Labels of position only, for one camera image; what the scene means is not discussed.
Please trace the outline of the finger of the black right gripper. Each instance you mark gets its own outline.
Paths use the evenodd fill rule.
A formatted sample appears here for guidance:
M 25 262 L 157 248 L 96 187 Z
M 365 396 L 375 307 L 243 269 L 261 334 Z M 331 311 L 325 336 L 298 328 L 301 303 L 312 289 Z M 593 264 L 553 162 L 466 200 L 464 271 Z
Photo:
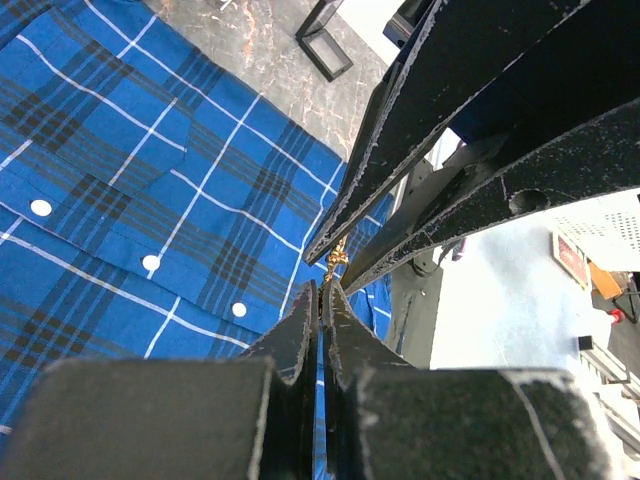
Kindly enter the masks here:
M 478 162 L 431 174 L 351 261 L 341 287 L 351 295 L 417 255 L 518 219 L 639 186 L 639 102 L 569 130 L 509 165 L 484 141 L 462 150 Z
M 582 1 L 435 1 L 364 150 L 304 252 L 330 250 L 430 149 L 451 120 L 536 43 L 584 7 Z

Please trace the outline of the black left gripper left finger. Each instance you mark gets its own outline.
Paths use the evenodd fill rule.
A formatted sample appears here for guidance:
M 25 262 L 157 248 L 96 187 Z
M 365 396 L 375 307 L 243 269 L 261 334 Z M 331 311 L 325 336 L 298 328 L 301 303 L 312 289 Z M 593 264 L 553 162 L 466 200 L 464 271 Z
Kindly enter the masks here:
M 49 367 L 1 461 L 5 479 L 309 479 L 318 288 L 225 360 Z

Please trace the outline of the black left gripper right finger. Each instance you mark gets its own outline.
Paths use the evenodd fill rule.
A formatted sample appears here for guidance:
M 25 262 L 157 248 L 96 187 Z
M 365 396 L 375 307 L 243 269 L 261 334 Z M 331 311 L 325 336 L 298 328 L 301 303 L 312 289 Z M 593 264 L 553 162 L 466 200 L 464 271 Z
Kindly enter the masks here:
M 327 468 L 336 479 L 621 479 L 595 395 L 564 370 L 419 369 L 322 290 Z

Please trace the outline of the blue plaid shirt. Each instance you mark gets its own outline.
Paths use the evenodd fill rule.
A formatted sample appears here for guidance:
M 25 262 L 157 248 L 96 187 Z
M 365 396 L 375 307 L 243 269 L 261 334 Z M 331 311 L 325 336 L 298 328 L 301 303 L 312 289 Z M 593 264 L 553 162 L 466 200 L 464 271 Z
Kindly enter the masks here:
M 55 361 L 270 330 L 346 171 L 141 1 L 1 5 L 1 433 Z

